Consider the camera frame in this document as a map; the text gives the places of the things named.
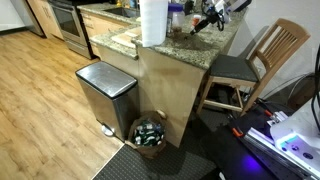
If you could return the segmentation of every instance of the wooden chair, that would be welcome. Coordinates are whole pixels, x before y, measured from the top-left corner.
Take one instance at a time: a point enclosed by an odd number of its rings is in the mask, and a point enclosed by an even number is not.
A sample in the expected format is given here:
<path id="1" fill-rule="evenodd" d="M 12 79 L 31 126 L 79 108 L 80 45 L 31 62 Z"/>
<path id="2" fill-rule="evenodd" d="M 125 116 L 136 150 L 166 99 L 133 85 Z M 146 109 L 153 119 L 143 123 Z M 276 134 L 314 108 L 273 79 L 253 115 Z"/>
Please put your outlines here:
<path id="1" fill-rule="evenodd" d="M 278 69 L 310 37 L 300 25 L 285 19 L 278 19 L 252 52 L 249 60 L 219 55 L 210 68 L 210 76 L 201 95 L 197 114 L 204 104 L 241 112 L 241 116 L 252 106 L 261 91 Z M 256 59 L 263 63 L 266 73 L 260 77 L 254 65 Z M 231 86 L 235 89 L 239 106 L 223 104 L 206 99 L 209 89 L 215 84 Z M 240 97 L 240 86 L 253 88 L 245 105 Z"/>

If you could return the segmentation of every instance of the chair back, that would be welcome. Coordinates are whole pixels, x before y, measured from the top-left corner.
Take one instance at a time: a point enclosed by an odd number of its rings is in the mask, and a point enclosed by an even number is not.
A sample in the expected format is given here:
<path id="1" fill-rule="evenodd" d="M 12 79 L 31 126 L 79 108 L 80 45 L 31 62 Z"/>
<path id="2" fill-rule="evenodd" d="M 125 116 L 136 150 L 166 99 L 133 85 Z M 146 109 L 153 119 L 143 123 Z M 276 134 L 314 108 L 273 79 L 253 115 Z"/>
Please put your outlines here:
<path id="1" fill-rule="evenodd" d="M 263 79 L 268 82 L 309 37 L 310 34 L 300 25 L 280 18 L 261 39 L 249 61 L 255 67 L 253 61 L 256 58 L 261 60 L 266 69 Z"/>

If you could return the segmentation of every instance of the granite countertop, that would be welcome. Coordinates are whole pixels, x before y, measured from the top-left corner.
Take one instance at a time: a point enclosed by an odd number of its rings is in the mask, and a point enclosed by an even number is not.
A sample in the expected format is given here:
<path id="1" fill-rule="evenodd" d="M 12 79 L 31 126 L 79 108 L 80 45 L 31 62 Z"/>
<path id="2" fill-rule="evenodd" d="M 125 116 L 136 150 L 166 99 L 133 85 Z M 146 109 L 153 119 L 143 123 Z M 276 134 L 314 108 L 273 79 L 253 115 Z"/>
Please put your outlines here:
<path id="1" fill-rule="evenodd" d="M 115 15 L 115 14 L 103 11 L 107 9 L 118 8 L 118 6 L 113 4 L 109 4 L 109 3 L 88 4 L 88 5 L 77 6 L 77 8 L 83 11 L 87 11 L 93 14 L 98 14 L 101 16 L 105 16 L 118 21 L 129 23 L 129 24 L 140 24 L 139 22 L 136 21 L 137 18 L 127 18 L 127 17 L 123 17 L 123 16 L 119 16 L 119 15 Z"/>
<path id="2" fill-rule="evenodd" d="M 185 18 L 181 34 L 173 38 L 167 37 L 162 44 L 149 48 L 160 54 L 207 70 L 237 32 L 245 12 L 246 10 L 232 13 L 231 22 L 225 24 L 222 32 L 218 30 L 217 24 L 214 24 L 208 25 L 194 36 L 189 35 L 193 15 L 188 15 Z M 142 46 L 141 35 L 133 38 L 132 42 Z"/>
<path id="3" fill-rule="evenodd" d="M 100 34 L 100 35 L 96 35 L 96 36 L 93 36 L 90 38 L 90 41 L 98 44 L 98 45 L 101 45 L 101 46 L 104 46 L 104 47 L 107 47 L 111 50 L 114 50 L 122 55 L 125 55 L 125 56 L 128 56 L 134 60 L 137 60 L 138 59 L 138 54 L 137 54 L 137 50 L 136 48 L 130 48 L 130 47 L 127 47 L 127 46 L 124 46 L 122 44 L 119 44 L 119 43 L 116 43 L 114 42 L 111 37 L 112 36 L 115 36 L 115 35 L 118 35 L 118 34 L 121 34 L 121 33 L 124 33 L 125 31 L 129 30 L 129 29 L 133 29 L 135 27 L 138 27 L 138 25 L 131 25 L 131 26 L 128 26 L 126 28 L 123 28 L 123 29 L 119 29 L 118 31 L 114 31 L 114 32 L 109 32 L 109 33 L 106 33 L 106 34 Z"/>

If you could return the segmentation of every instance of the stainless steel trash can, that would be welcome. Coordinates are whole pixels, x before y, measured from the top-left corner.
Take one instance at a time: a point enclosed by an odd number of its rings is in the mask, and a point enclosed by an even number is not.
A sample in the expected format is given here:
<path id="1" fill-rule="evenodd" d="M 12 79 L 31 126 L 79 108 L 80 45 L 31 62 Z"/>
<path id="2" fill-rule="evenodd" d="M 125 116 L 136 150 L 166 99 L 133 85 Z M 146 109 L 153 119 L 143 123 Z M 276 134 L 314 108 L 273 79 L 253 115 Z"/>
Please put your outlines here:
<path id="1" fill-rule="evenodd" d="M 130 126 L 139 118 L 137 80 L 102 61 L 78 70 L 76 76 L 96 119 L 126 140 Z"/>

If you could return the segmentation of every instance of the trash can lid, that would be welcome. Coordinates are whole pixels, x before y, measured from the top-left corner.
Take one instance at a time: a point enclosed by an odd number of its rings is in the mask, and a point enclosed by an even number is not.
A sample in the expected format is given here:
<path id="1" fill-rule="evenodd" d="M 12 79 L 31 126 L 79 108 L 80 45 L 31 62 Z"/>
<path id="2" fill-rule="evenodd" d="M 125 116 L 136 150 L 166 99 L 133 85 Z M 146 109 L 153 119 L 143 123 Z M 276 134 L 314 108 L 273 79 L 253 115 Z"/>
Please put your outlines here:
<path id="1" fill-rule="evenodd" d="M 137 84 L 135 78 L 103 61 L 79 69 L 76 75 L 112 99 Z"/>

